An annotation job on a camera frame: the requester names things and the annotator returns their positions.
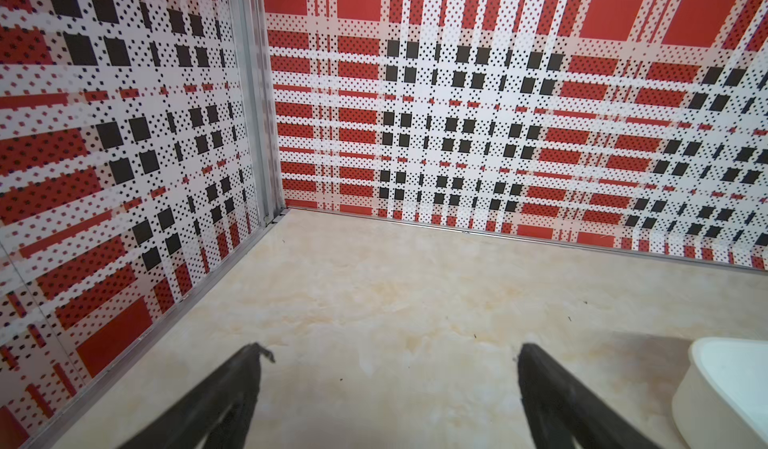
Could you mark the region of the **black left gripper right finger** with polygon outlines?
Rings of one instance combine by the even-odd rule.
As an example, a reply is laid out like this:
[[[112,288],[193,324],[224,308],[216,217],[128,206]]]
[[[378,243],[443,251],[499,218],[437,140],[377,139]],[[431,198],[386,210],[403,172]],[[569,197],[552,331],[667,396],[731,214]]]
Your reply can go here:
[[[522,345],[517,371],[521,402],[537,448],[657,446],[539,345]]]

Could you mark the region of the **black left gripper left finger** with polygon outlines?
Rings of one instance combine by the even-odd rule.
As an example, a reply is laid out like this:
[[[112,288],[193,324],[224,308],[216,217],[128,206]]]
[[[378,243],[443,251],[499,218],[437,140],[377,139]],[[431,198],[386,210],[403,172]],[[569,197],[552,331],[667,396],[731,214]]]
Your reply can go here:
[[[247,344],[160,417],[122,444],[124,448],[242,448],[258,401],[262,360],[272,351]]]

